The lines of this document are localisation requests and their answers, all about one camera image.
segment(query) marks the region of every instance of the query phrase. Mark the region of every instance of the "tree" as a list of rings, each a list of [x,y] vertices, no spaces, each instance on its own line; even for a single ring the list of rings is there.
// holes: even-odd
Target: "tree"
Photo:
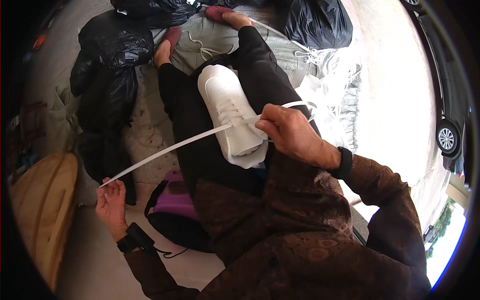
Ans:
[[[433,256],[433,245],[426,251],[427,252],[427,259]]]
[[[445,235],[447,231],[447,226],[450,225],[450,219],[452,218],[452,209],[450,208],[451,205],[454,205],[455,201],[448,197],[447,202],[442,210],[442,213],[438,217],[438,220],[433,225],[433,228],[437,231],[437,238],[432,243],[430,248],[426,251],[427,258],[431,258],[433,256],[433,246],[437,242],[438,238],[441,238]]]

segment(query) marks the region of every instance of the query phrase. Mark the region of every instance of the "white sneakers pile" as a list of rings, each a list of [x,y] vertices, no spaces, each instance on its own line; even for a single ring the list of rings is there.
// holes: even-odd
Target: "white sneakers pile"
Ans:
[[[224,158],[242,168],[258,166],[268,150],[267,135],[254,123],[238,124],[257,114],[250,106],[236,74],[222,65],[206,66],[198,77],[198,90],[214,127],[234,126],[216,133]]]

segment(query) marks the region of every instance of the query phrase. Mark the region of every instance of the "leg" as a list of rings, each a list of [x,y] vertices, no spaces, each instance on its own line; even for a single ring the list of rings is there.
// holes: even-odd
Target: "leg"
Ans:
[[[158,68],[158,86],[165,104],[165,112],[173,123],[173,135],[178,143],[213,128],[205,103],[200,96],[197,82],[175,68],[168,60],[169,48],[160,45],[158,51],[165,55],[155,58]],[[227,162],[220,145],[211,135],[177,149],[179,165],[193,197],[199,179],[214,182],[241,192],[259,195],[263,181],[253,169],[243,169]]]
[[[283,105],[301,101],[293,89],[287,74],[276,63],[276,58],[251,21],[237,12],[226,12],[223,19],[239,31],[239,49],[235,69],[248,101],[257,114],[261,114],[267,103]],[[294,107],[309,118],[306,106]],[[319,134],[315,123],[310,122]]]

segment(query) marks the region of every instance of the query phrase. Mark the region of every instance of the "red slipper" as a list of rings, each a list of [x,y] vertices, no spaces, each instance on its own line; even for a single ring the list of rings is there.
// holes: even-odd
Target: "red slipper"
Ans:
[[[226,12],[234,12],[234,11],[223,6],[209,6],[205,9],[205,17],[207,17],[212,21],[232,27],[230,23],[228,23],[223,19],[222,15]]]
[[[181,28],[180,27],[173,27],[169,29],[162,37],[160,43],[164,40],[168,40],[170,42],[170,56],[168,57],[170,60],[172,59],[173,49],[175,49],[175,45],[178,43],[181,35]]]

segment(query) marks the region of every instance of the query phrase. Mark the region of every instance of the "red object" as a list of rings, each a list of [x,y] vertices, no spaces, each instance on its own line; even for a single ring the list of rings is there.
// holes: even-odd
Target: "red object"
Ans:
[[[46,39],[46,38],[47,38],[46,35],[40,35],[40,36],[36,39],[35,43],[33,44],[33,48],[32,48],[32,49],[33,49],[33,50],[38,50],[38,49],[40,49],[40,47],[43,45],[43,42],[45,42],[45,39]]]
[[[175,49],[175,45],[180,39],[181,35],[181,28],[180,27],[173,27],[168,30],[162,37],[161,42],[164,40],[168,40],[170,42],[170,56],[168,57],[170,60],[172,59],[173,49]]]
[[[234,11],[223,6],[209,6],[205,9],[205,17],[207,17],[212,21],[232,27],[230,23],[228,23],[223,19],[222,15],[226,12],[234,12]]]

